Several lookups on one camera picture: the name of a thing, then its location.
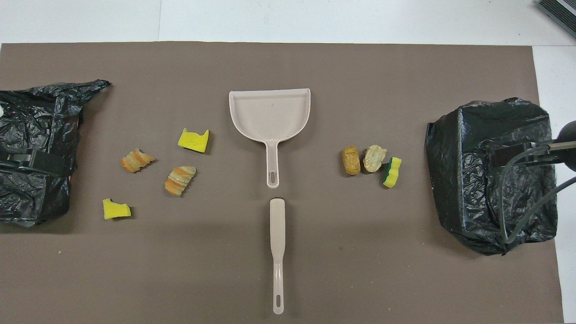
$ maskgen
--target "white dustpan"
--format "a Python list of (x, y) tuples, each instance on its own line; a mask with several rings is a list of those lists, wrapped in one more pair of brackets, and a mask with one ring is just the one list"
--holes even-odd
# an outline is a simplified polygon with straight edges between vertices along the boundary
[(230, 115), (236, 129), (266, 145), (266, 183), (280, 184), (278, 143), (294, 137), (310, 115), (310, 89), (230, 91)]

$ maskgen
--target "striped pastry piece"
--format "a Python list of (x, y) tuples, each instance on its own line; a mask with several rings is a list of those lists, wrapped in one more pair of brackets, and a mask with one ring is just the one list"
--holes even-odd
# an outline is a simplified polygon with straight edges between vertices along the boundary
[(168, 180), (164, 183), (164, 188), (168, 190), (169, 193), (181, 196), (182, 191), (192, 180), (192, 177), (196, 174), (195, 167), (177, 167), (172, 169)]
[(146, 153), (140, 152), (140, 149), (136, 148), (132, 150), (130, 154), (123, 157), (120, 164), (124, 169), (130, 172), (136, 172), (154, 160), (155, 158), (149, 156)]

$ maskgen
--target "yellow and green sponge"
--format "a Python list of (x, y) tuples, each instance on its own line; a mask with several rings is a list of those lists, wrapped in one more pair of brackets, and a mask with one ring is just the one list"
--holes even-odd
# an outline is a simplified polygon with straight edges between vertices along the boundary
[(398, 169), (400, 169), (401, 163), (402, 159), (398, 159), (397, 157), (390, 159), (386, 171), (384, 172), (384, 178), (382, 179), (382, 184), (384, 186), (392, 188), (396, 184), (396, 181), (398, 181)]

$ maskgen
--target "dustpan handle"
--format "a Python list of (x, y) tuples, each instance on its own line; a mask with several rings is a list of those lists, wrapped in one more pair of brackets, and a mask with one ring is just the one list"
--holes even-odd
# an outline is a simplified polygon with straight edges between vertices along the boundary
[(266, 183), (270, 189), (278, 188), (278, 143), (266, 143)]

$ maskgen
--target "food scrap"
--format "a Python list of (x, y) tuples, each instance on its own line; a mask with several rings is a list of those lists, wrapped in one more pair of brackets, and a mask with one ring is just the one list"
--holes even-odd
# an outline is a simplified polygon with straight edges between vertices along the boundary
[(198, 135), (184, 129), (182, 135), (180, 135), (180, 139), (178, 140), (178, 146), (204, 153), (206, 152), (209, 134), (210, 132), (208, 130), (204, 132), (204, 135)]
[(130, 154), (123, 157), (120, 164), (124, 169), (130, 172), (136, 172), (141, 168), (147, 166), (150, 162), (154, 160), (155, 158), (149, 156), (148, 154), (140, 152), (140, 149), (136, 148), (132, 150)]
[(196, 174), (195, 167), (177, 167), (172, 169), (168, 180), (164, 183), (164, 188), (168, 190), (169, 193), (181, 196), (182, 191), (189, 184), (192, 177)]
[(130, 207), (126, 204), (117, 204), (112, 202), (109, 198), (102, 200), (104, 205), (104, 219), (109, 220), (114, 217), (128, 217), (132, 216)]
[(356, 146), (348, 146), (342, 151), (342, 163), (344, 163), (347, 174), (357, 175), (360, 173), (360, 158)]
[(384, 178), (382, 179), (382, 184), (384, 186), (392, 188), (396, 184), (401, 163), (402, 159), (398, 159), (397, 157), (390, 159), (390, 162), (388, 162), (388, 166), (386, 167), (386, 172), (384, 172)]
[(387, 149), (383, 149), (378, 145), (372, 145), (366, 151), (364, 157), (364, 169), (368, 172), (376, 172), (382, 166), (382, 161), (386, 156)]

